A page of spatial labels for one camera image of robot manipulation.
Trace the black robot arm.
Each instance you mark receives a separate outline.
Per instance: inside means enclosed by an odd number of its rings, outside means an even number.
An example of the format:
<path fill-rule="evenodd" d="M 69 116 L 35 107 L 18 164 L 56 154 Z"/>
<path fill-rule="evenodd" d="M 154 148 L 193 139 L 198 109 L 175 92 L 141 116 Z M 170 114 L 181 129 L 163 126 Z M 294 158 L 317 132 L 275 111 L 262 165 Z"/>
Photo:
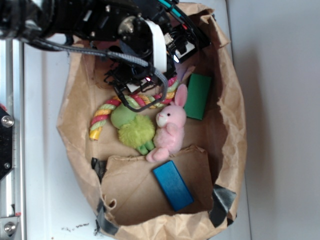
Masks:
<path fill-rule="evenodd" d="M 118 42 L 83 54 L 112 60 L 107 73 L 120 99 L 160 86 L 166 94 L 177 63 L 211 42 L 176 0 L 3 0 L 0 37 L 19 40 L 45 51 L 76 52 L 74 37 Z"/>

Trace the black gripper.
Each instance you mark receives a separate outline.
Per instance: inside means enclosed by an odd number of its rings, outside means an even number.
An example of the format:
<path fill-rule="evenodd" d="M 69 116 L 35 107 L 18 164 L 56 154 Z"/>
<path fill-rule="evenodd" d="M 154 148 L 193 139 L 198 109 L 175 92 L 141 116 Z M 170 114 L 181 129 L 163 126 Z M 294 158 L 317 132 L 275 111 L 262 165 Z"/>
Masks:
<path fill-rule="evenodd" d="M 150 72 L 150 68 L 129 64 L 119 59 L 110 59 L 110 69 L 104 74 L 104 82 L 112 86 L 119 99 L 125 99 L 128 85 L 136 85 L 136 93 L 145 93 L 163 84 Z"/>

